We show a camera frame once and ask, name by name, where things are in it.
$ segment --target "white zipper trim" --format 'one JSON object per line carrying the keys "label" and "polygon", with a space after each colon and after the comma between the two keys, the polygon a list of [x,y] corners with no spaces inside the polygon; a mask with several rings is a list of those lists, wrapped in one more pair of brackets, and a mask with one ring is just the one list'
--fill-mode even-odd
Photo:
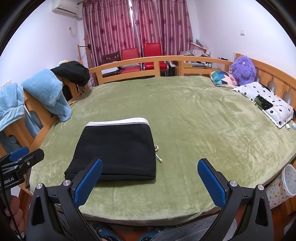
{"label": "white zipper trim", "polygon": [[149,125],[148,120],[145,117],[135,117],[123,120],[112,120],[112,121],[99,121],[99,122],[88,122],[86,126],[115,126],[115,125],[128,125],[128,124],[146,124]]}

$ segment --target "green blanket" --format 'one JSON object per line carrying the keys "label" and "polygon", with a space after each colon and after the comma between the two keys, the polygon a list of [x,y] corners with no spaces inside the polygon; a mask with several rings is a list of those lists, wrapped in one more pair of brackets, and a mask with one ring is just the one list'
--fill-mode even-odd
{"label": "green blanket", "polygon": [[155,77],[109,83],[71,105],[72,118],[54,125],[32,168],[32,190],[64,181],[84,126],[90,121],[146,117],[159,146],[154,181],[98,182],[83,214],[130,225],[169,225],[191,220],[214,204],[197,173],[207,158],[241,186],[265,183],[296,153],[296,131],[278,129],[253,103],[210,78]]}

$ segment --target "pillow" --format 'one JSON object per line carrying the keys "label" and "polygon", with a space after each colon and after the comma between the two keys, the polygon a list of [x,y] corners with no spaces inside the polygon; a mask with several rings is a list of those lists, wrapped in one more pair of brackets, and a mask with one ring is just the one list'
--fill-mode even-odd
{"label": "pillow", "polygon": [[233,90],[257,105],[279,129],[293,118],[293,107],[259,82],[241,85]]}
{"label": "pillow", "polygon": [[233,75],[224,71],[213,71],[210,73],[211,79],[215,86],[235,88],[239,86]]}

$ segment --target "finger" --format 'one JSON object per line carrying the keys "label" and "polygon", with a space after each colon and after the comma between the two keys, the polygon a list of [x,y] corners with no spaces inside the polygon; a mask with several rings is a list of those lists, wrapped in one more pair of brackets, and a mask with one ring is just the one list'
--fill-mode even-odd
{"label": "finger", "polygon": [[[13,218],[15,219],[16,224],[19,225],[22,220],[22,210],[19,209],[18,212],[14,214]],[[10,226],[13,229],[13,231],[15,231],[15,226],[12,220],[10,221]]]}
{"label": "finger", "polygon": [[[18,210],[20,209],[20,200],[18,199],[17,196],[11,196],[11,200],[9,203],[12,215],[16,214],[18,212]],[[5,214],[9,217],[9,211],[7,208],[5,208]]]}
{"label": "finger", "polygon": [[25,222],[24,222],[23,219],[20,221],[20,224],[18,225],[17,228],[19,229],[19,231],[20,231],[21,233],[25,231]]}

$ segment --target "light blue towel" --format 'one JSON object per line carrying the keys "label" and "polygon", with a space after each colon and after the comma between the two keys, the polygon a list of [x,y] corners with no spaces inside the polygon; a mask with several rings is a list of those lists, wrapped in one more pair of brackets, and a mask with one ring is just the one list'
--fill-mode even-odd
{"label": "light blue towel", "polygon": [[35,122],[35,120],[31,116],[29,116],[27,113],[25,116],[25,125],[26,125],[26,128],[28,129],[30,135],[33,138],[35,138],[37,136],[40,129],[42,128],[42,127],[39,127],[37,125],[37,123]]}
{"label": "light blue towel", "polygon": [[4,131],[0,131],[0,143],[7,153],[14,152],[21,148],[14,136],[7,137]]}
{"label": "light blue towel", "polygon": [[25,98],[22,86],[7,85],[0,91],[0,131],[25,117]]}
{"label": "light blue towel", "polygon": [[60,121],[71,118],[72,111],[62,93],[62,82],[49,69],[44,69],[22,82],[24,89],[39,100]]}

